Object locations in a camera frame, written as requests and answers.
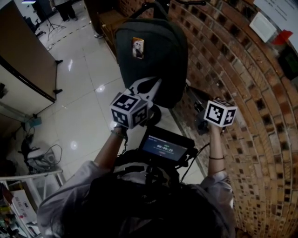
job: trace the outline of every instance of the person's legs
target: person's legs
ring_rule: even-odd
[[[65,4],[66,4],[66,3],[63,3],[63,4],[60,4],[60,5],[55,6],[55,8],[56,8],[56,9],[58,10],[58,12],[60,13],[60,16],[62,17],[62,20],[63,20],[63,21],[68,20],[68,13],[67,13]]]
[[[66,11],[67,11],[67,14],[69,15],[69,17],[71,19],[76,18],[75,11],[74,11],[73,7],[71,6],[71,1],[68,1],[68,2],[66,2],[64,4],[66,6],[65,8],[66,8]]]

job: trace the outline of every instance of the hair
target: hair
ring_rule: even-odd
[[[204,237],[223,237],[214,209],[186,185],[145,187],[106,176],[92,182],[82,203],[62,211],[62,237],[193,237],[204,232]]]

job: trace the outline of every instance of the backpack handle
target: backpack handle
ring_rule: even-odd
[[[130,16],[130,18],[137,18],[139,15],[141,15],[143,12],[145,12],[150,8],[154,8],[154,11],[158,10],[164,16],[163,18],[164,20],[169,20],[168,14],[166,13],[162,5],[157,1],[151,2],[151,3],[143,3],[142,7],[139,10],[137,10],[135,13],[133,13]]]

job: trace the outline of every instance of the white cube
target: white cube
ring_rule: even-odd
[[[216,99],[208,101],[204,120],[219,127],[230,126],[233,124],[237,109],[237,106],[225,100]]]
[[[118,93],[110,104],[114,122],[134,128],[148,117],[148,102],[135,95]]]

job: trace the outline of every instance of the paper on wall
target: paper on wall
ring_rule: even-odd
[[[254,4],[281,30],[293,32],[289,40],[298,52],[298,0],[255,0]]]

